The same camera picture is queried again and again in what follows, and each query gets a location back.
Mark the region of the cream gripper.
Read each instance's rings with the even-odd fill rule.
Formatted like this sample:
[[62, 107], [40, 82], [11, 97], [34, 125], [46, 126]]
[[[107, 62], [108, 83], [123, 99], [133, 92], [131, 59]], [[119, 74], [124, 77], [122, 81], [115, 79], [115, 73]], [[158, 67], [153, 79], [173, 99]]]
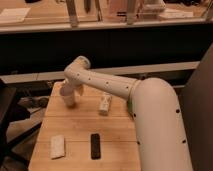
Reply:
[[68, 96], [74, 92], [77, 92], [80, 96], [82, 96], [84, 92], [83, 84], [76, 80], [65, 79], [61, 83], [60, 94], [62, 96]]

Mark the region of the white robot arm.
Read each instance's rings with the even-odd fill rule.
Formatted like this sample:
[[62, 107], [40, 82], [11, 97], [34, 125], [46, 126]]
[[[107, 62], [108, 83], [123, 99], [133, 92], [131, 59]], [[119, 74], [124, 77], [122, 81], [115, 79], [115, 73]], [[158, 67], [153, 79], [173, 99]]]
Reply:
[[70, 63], [64, 76], [66, 95], [86, 84], [130, 102], [142, 171], [194, 171], [179, 99], [168, 82], [94, 72], [84, 56]]

